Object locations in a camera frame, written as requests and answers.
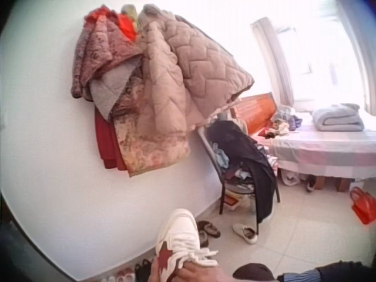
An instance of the red star logo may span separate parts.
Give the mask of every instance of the red star logo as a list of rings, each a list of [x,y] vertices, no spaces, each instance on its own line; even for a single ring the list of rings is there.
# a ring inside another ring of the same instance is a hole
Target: red star logo
[[[172,251],[167,248],[167,242],[164,241],[162,248],[160,248],[158,263],[159,263],[159,272],[162,273],[163,269],[167,270],[169,258],[172,256]]]

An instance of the red bag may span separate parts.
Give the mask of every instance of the red bag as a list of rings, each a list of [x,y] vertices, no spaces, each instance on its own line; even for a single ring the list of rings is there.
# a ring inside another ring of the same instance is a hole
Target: red bag
[[[371,223],[376,219],[376,199],[359,187],[355,187],[350,193],[354,202],[352,209],[363,224]]]

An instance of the coat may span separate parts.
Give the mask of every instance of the coat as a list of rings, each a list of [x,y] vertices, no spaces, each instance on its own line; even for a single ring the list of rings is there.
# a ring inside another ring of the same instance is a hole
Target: coat
[[[254,83],[217,42],[177,18],[151,4],[138,17],[145,82],[138,128],[143,133],[190,131]]]
[[[242,168],[252,175],[256,194],[257,222],[261,223],[271,214],[274,191],[277,187],[276,176],[266,156],[256,148],[257,142],[245,135],[232,121],[214,122],[207,129],[207,136],[225,152],[232,165],[243,163]]]

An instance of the bed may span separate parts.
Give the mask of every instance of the bed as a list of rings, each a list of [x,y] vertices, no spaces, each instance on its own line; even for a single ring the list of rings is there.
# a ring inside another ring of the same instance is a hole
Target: bed
[[[360,113],[363,132],[319,132],[310,113],[297,113],[303,122],[296,133],[275,139],[258,136],[275,111],[273,97],[266,93],[243,98],[231,115],[246,121],[250,136],[278,157],[279,168],[348,179],[376,177],[376,117]]]

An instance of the window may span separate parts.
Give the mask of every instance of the window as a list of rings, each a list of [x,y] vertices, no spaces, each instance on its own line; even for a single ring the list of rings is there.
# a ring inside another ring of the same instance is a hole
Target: window
[[[302,21],[277,32],[296,101],[364,104],[354,50],[335,17]]]

